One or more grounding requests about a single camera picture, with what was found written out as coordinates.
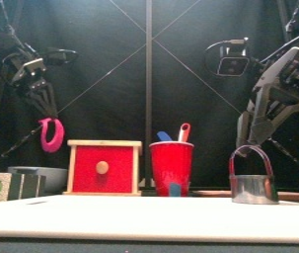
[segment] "pink ring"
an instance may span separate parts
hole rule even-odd
[[[47,134],[49,134],[49,129],[50,129],[50,122],[55,123],[55,133],[53,140],[49,142],[47,141]],[[43,132],[42,132],[42,146],[43,150],[46,152],[54,153],[59,150],[62,141],[63,141],[63,136],[65,136],[65,128],[63,125],[59,121],[59,119],[53,119],[53,118],[46,118],[39,121],[39,123],[43,125]]]

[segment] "bucket handle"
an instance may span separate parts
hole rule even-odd
[[[244,148],[250,148],[250,149],[253,149],[253,150],[260,154],[260,156],[261,156],[261,158],[262,158],[262,160],[264,160],[264,164],[265,164],[268,176],[273,176],[273,171],[272,171],[272,166],[271,166],[271,159],[269,159],[267,153],[261,150],[261,148],[257,147],[257,146],[254,146],[254,145],[244,145],[244,146],[241,146],[241,147],[234,151],[234,153],[232,154],[232,157],[230,157],[230,176],[236,176],[234,159],[236,159],[236,156],[237,156],[238,152],[240,152]]]

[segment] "red wooden box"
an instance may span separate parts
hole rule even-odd
[[[67,192],[73,195],[140,195],[142,142],[70,140]]]

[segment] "metal bucket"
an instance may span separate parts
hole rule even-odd
[[[244,148],[250,148],[260,154],[267,168],[267,175],[236,175],[234,160]],[[230,158],[230,184],[233,202],[242,204],[279,204],[271,160],[257,146],[245,145],[234,151]]]

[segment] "red cup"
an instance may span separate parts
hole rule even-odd
[[[162,141],[150,145],[156,191],[161,197],[189,193],[194,145],[182,141]]]

